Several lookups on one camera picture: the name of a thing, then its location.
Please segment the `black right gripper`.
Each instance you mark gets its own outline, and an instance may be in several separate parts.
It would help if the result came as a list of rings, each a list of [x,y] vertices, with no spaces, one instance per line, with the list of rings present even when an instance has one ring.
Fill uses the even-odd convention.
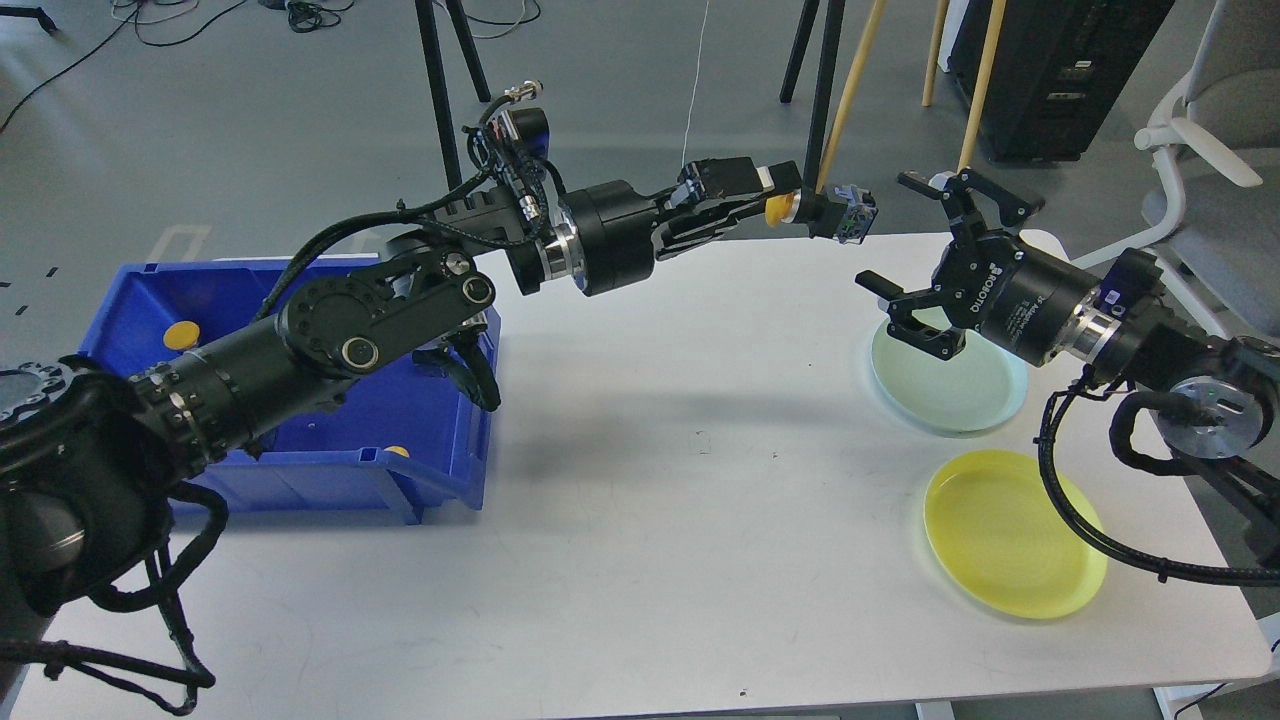
[[[973,329],[1032,366],[1044,365],[1076,306],[1096,288],[1088,272],[1018,237],[1044,197],[1009,190],[973,168],[931,178],[905,170],[897,183],[941,202],[955,241],[934,270],[941,288],[908,292],[876,272],[855,275],[856,284],[887,302],[890,337],[947,361],[965,348],[964,329]],[[995,205],[998,224],[987,222],[978,197]],[[938,329],[915,316],[931,307],[943,307],[952,325]]]

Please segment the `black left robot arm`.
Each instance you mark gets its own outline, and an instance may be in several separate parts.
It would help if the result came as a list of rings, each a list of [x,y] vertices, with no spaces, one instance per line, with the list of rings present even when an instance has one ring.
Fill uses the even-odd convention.
[[[655,193],[623,181],[566,192],[547,118],[521,108],[540,92],[524,82],[463,128],[476,172],[442,199],[314,236],[228,336],[128,377],[81,355],[3,370],[4,693],[37,664],[128,692],[133,674],[172,682],[187,694],[173,712],[191,712],[214,675],[178,593],[229,518],[196,478],[424,348],[494,409],[477,332],[497,290],[477,255],[506,252],[525,293],[570,277],[590,296],[646,279],[745,218],[797,210],[797,167],[749,158],[691,161]]]

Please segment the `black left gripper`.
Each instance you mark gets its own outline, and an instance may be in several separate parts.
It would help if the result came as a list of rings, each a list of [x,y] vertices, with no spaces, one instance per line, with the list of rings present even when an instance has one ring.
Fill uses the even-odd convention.
[[[576,236],[575,283],[591,297],[645,281],[657,261],[721,240],[803,187],[795,161],[708,158],[681,169],[676,197],[673,186],[639,193],[623,179],[571,191],[558,204]]]

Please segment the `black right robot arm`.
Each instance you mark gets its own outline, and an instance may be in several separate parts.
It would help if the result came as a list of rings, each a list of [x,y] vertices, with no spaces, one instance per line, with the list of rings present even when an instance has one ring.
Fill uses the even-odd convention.
[[[874,272],[856,283],[887,304],[888,333],[940,360],[978,334],[1032,366],[1069,354],[1080,377],[1050,396],[1036,437],[1039,475],[1066,525],[1093,550],[1160,580],[1275,587],[1277,478],[1245,459],[1277,420],[1277,350],[1217,337],[1164,304],[1152,252],[1126,249],[1097,277],[1030,246],[1019,231],[1038,211],[973,169],[899,183],[938,201],[951,242],[924,290],[908,292]],[[1216,568],[1124,544],[1068,500],[1055,462],[1059,428],[1078,398],[1119,397],[1108,428],[1116,460],[1153,477],[1199,477],[1245,519],[1253,568]]]

